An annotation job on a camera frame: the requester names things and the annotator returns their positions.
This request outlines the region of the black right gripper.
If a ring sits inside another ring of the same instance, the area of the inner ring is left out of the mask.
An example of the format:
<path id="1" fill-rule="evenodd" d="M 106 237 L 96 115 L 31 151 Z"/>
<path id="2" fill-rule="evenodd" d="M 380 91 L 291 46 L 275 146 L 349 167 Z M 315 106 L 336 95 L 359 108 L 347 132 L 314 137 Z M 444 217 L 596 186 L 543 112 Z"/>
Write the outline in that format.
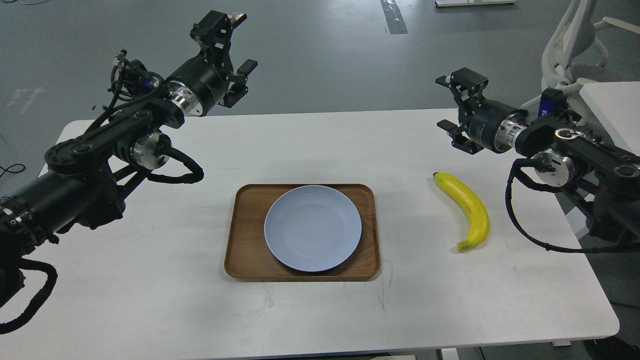
<path id="1" fill-rule="evenodd" d="M 470 68 L 460 68 L 450 75 L 441 75 L 435 83 L 448 88 L 458 107 L 458 121 L 469 123 L 464 128 L 451 121 L 436 124 L 451 138 L 451 145 L 465 153 L 475 153 L 476 143 L 494 153 L 501 154 L 515 148 L 519 134 L 526 129 L 529 112 L 512 105 L 485 99 L 484 89 L 489 78 Z"/>

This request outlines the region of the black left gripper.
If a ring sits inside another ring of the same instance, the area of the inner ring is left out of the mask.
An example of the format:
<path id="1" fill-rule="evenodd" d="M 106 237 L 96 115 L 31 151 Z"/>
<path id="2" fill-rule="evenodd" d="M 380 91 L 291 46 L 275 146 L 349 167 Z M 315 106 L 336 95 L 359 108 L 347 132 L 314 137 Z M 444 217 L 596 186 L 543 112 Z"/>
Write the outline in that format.
<path id="1" fill-rule="evenodd" d="M 185 116 L 204 117 L 219 102 L 231 109 L 249 92 L 247 81 L 258 62 L 247 59 L 234 71 L 229 59 L 233 30 L 246 20 L 246 13 L 211 10 L 192 26 L 190 38 L 199 45 L 200 55 L 188 59 L 167 78 L 169 100 Z"/>

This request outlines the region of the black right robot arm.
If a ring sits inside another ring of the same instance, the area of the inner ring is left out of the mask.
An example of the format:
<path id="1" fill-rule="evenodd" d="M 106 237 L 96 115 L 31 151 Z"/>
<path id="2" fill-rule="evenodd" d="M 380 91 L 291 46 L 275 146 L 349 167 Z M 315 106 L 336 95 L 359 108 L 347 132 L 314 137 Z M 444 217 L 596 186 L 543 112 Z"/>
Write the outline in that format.
<path id="1" fill-rule="evenodd" d="M 514 150 L 505 189 L 505 205 L 517 230 L 525 230 L 514 213 L 514 179 L 538 192 L 562 193 L 585 216 L 588 235 L 610 246 L 565 248 L 538 246 L 559 253 L 631 253 L 639 251 L 639 157 L 595 136 L 578 125 L 580 115 L 569 107 L 567 95 L 548 88 L 541 94 L 538 116 L 483 95 L 489 80 L 466 67 L 442 75 L 435 82 L 447 88 L 458 107 L 458 120 L 441 120 L 438 127 L 451 137 L 454 148 L 469 154 Z"/>

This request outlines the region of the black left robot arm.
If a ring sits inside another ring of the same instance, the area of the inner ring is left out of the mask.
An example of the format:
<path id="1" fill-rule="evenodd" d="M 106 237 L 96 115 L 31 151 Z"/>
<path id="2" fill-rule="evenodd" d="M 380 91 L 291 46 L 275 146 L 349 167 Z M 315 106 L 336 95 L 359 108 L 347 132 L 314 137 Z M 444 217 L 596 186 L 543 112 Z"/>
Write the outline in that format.
<path id="1" fill-rule="evenodd" d="M 80 136 L 45 153 L 47 171 L 1 198 L 1 303 L 23 287 L 23 271 L 40 271 L 45 284 L 25 310 L 1 324 L 1 333 L 26 325 L 57 283 L 51 264 L 27 255 L 80 224 L 92 230 L 122 218 L 126 198 L 142 182 L 198 183 L 199 164 L 174 148 L 163 126 L 179 129 L 187 116 L 203 117 L 215 106 L 230 109 L 249 91 L 249 74 L 258 62 L 233 68 L 233 31 L 246 13 L 212 10 L 190 30 L 199 52 L 167 78 L 149 71 L 122 50 L 110 74 L 112 100 Z"/>

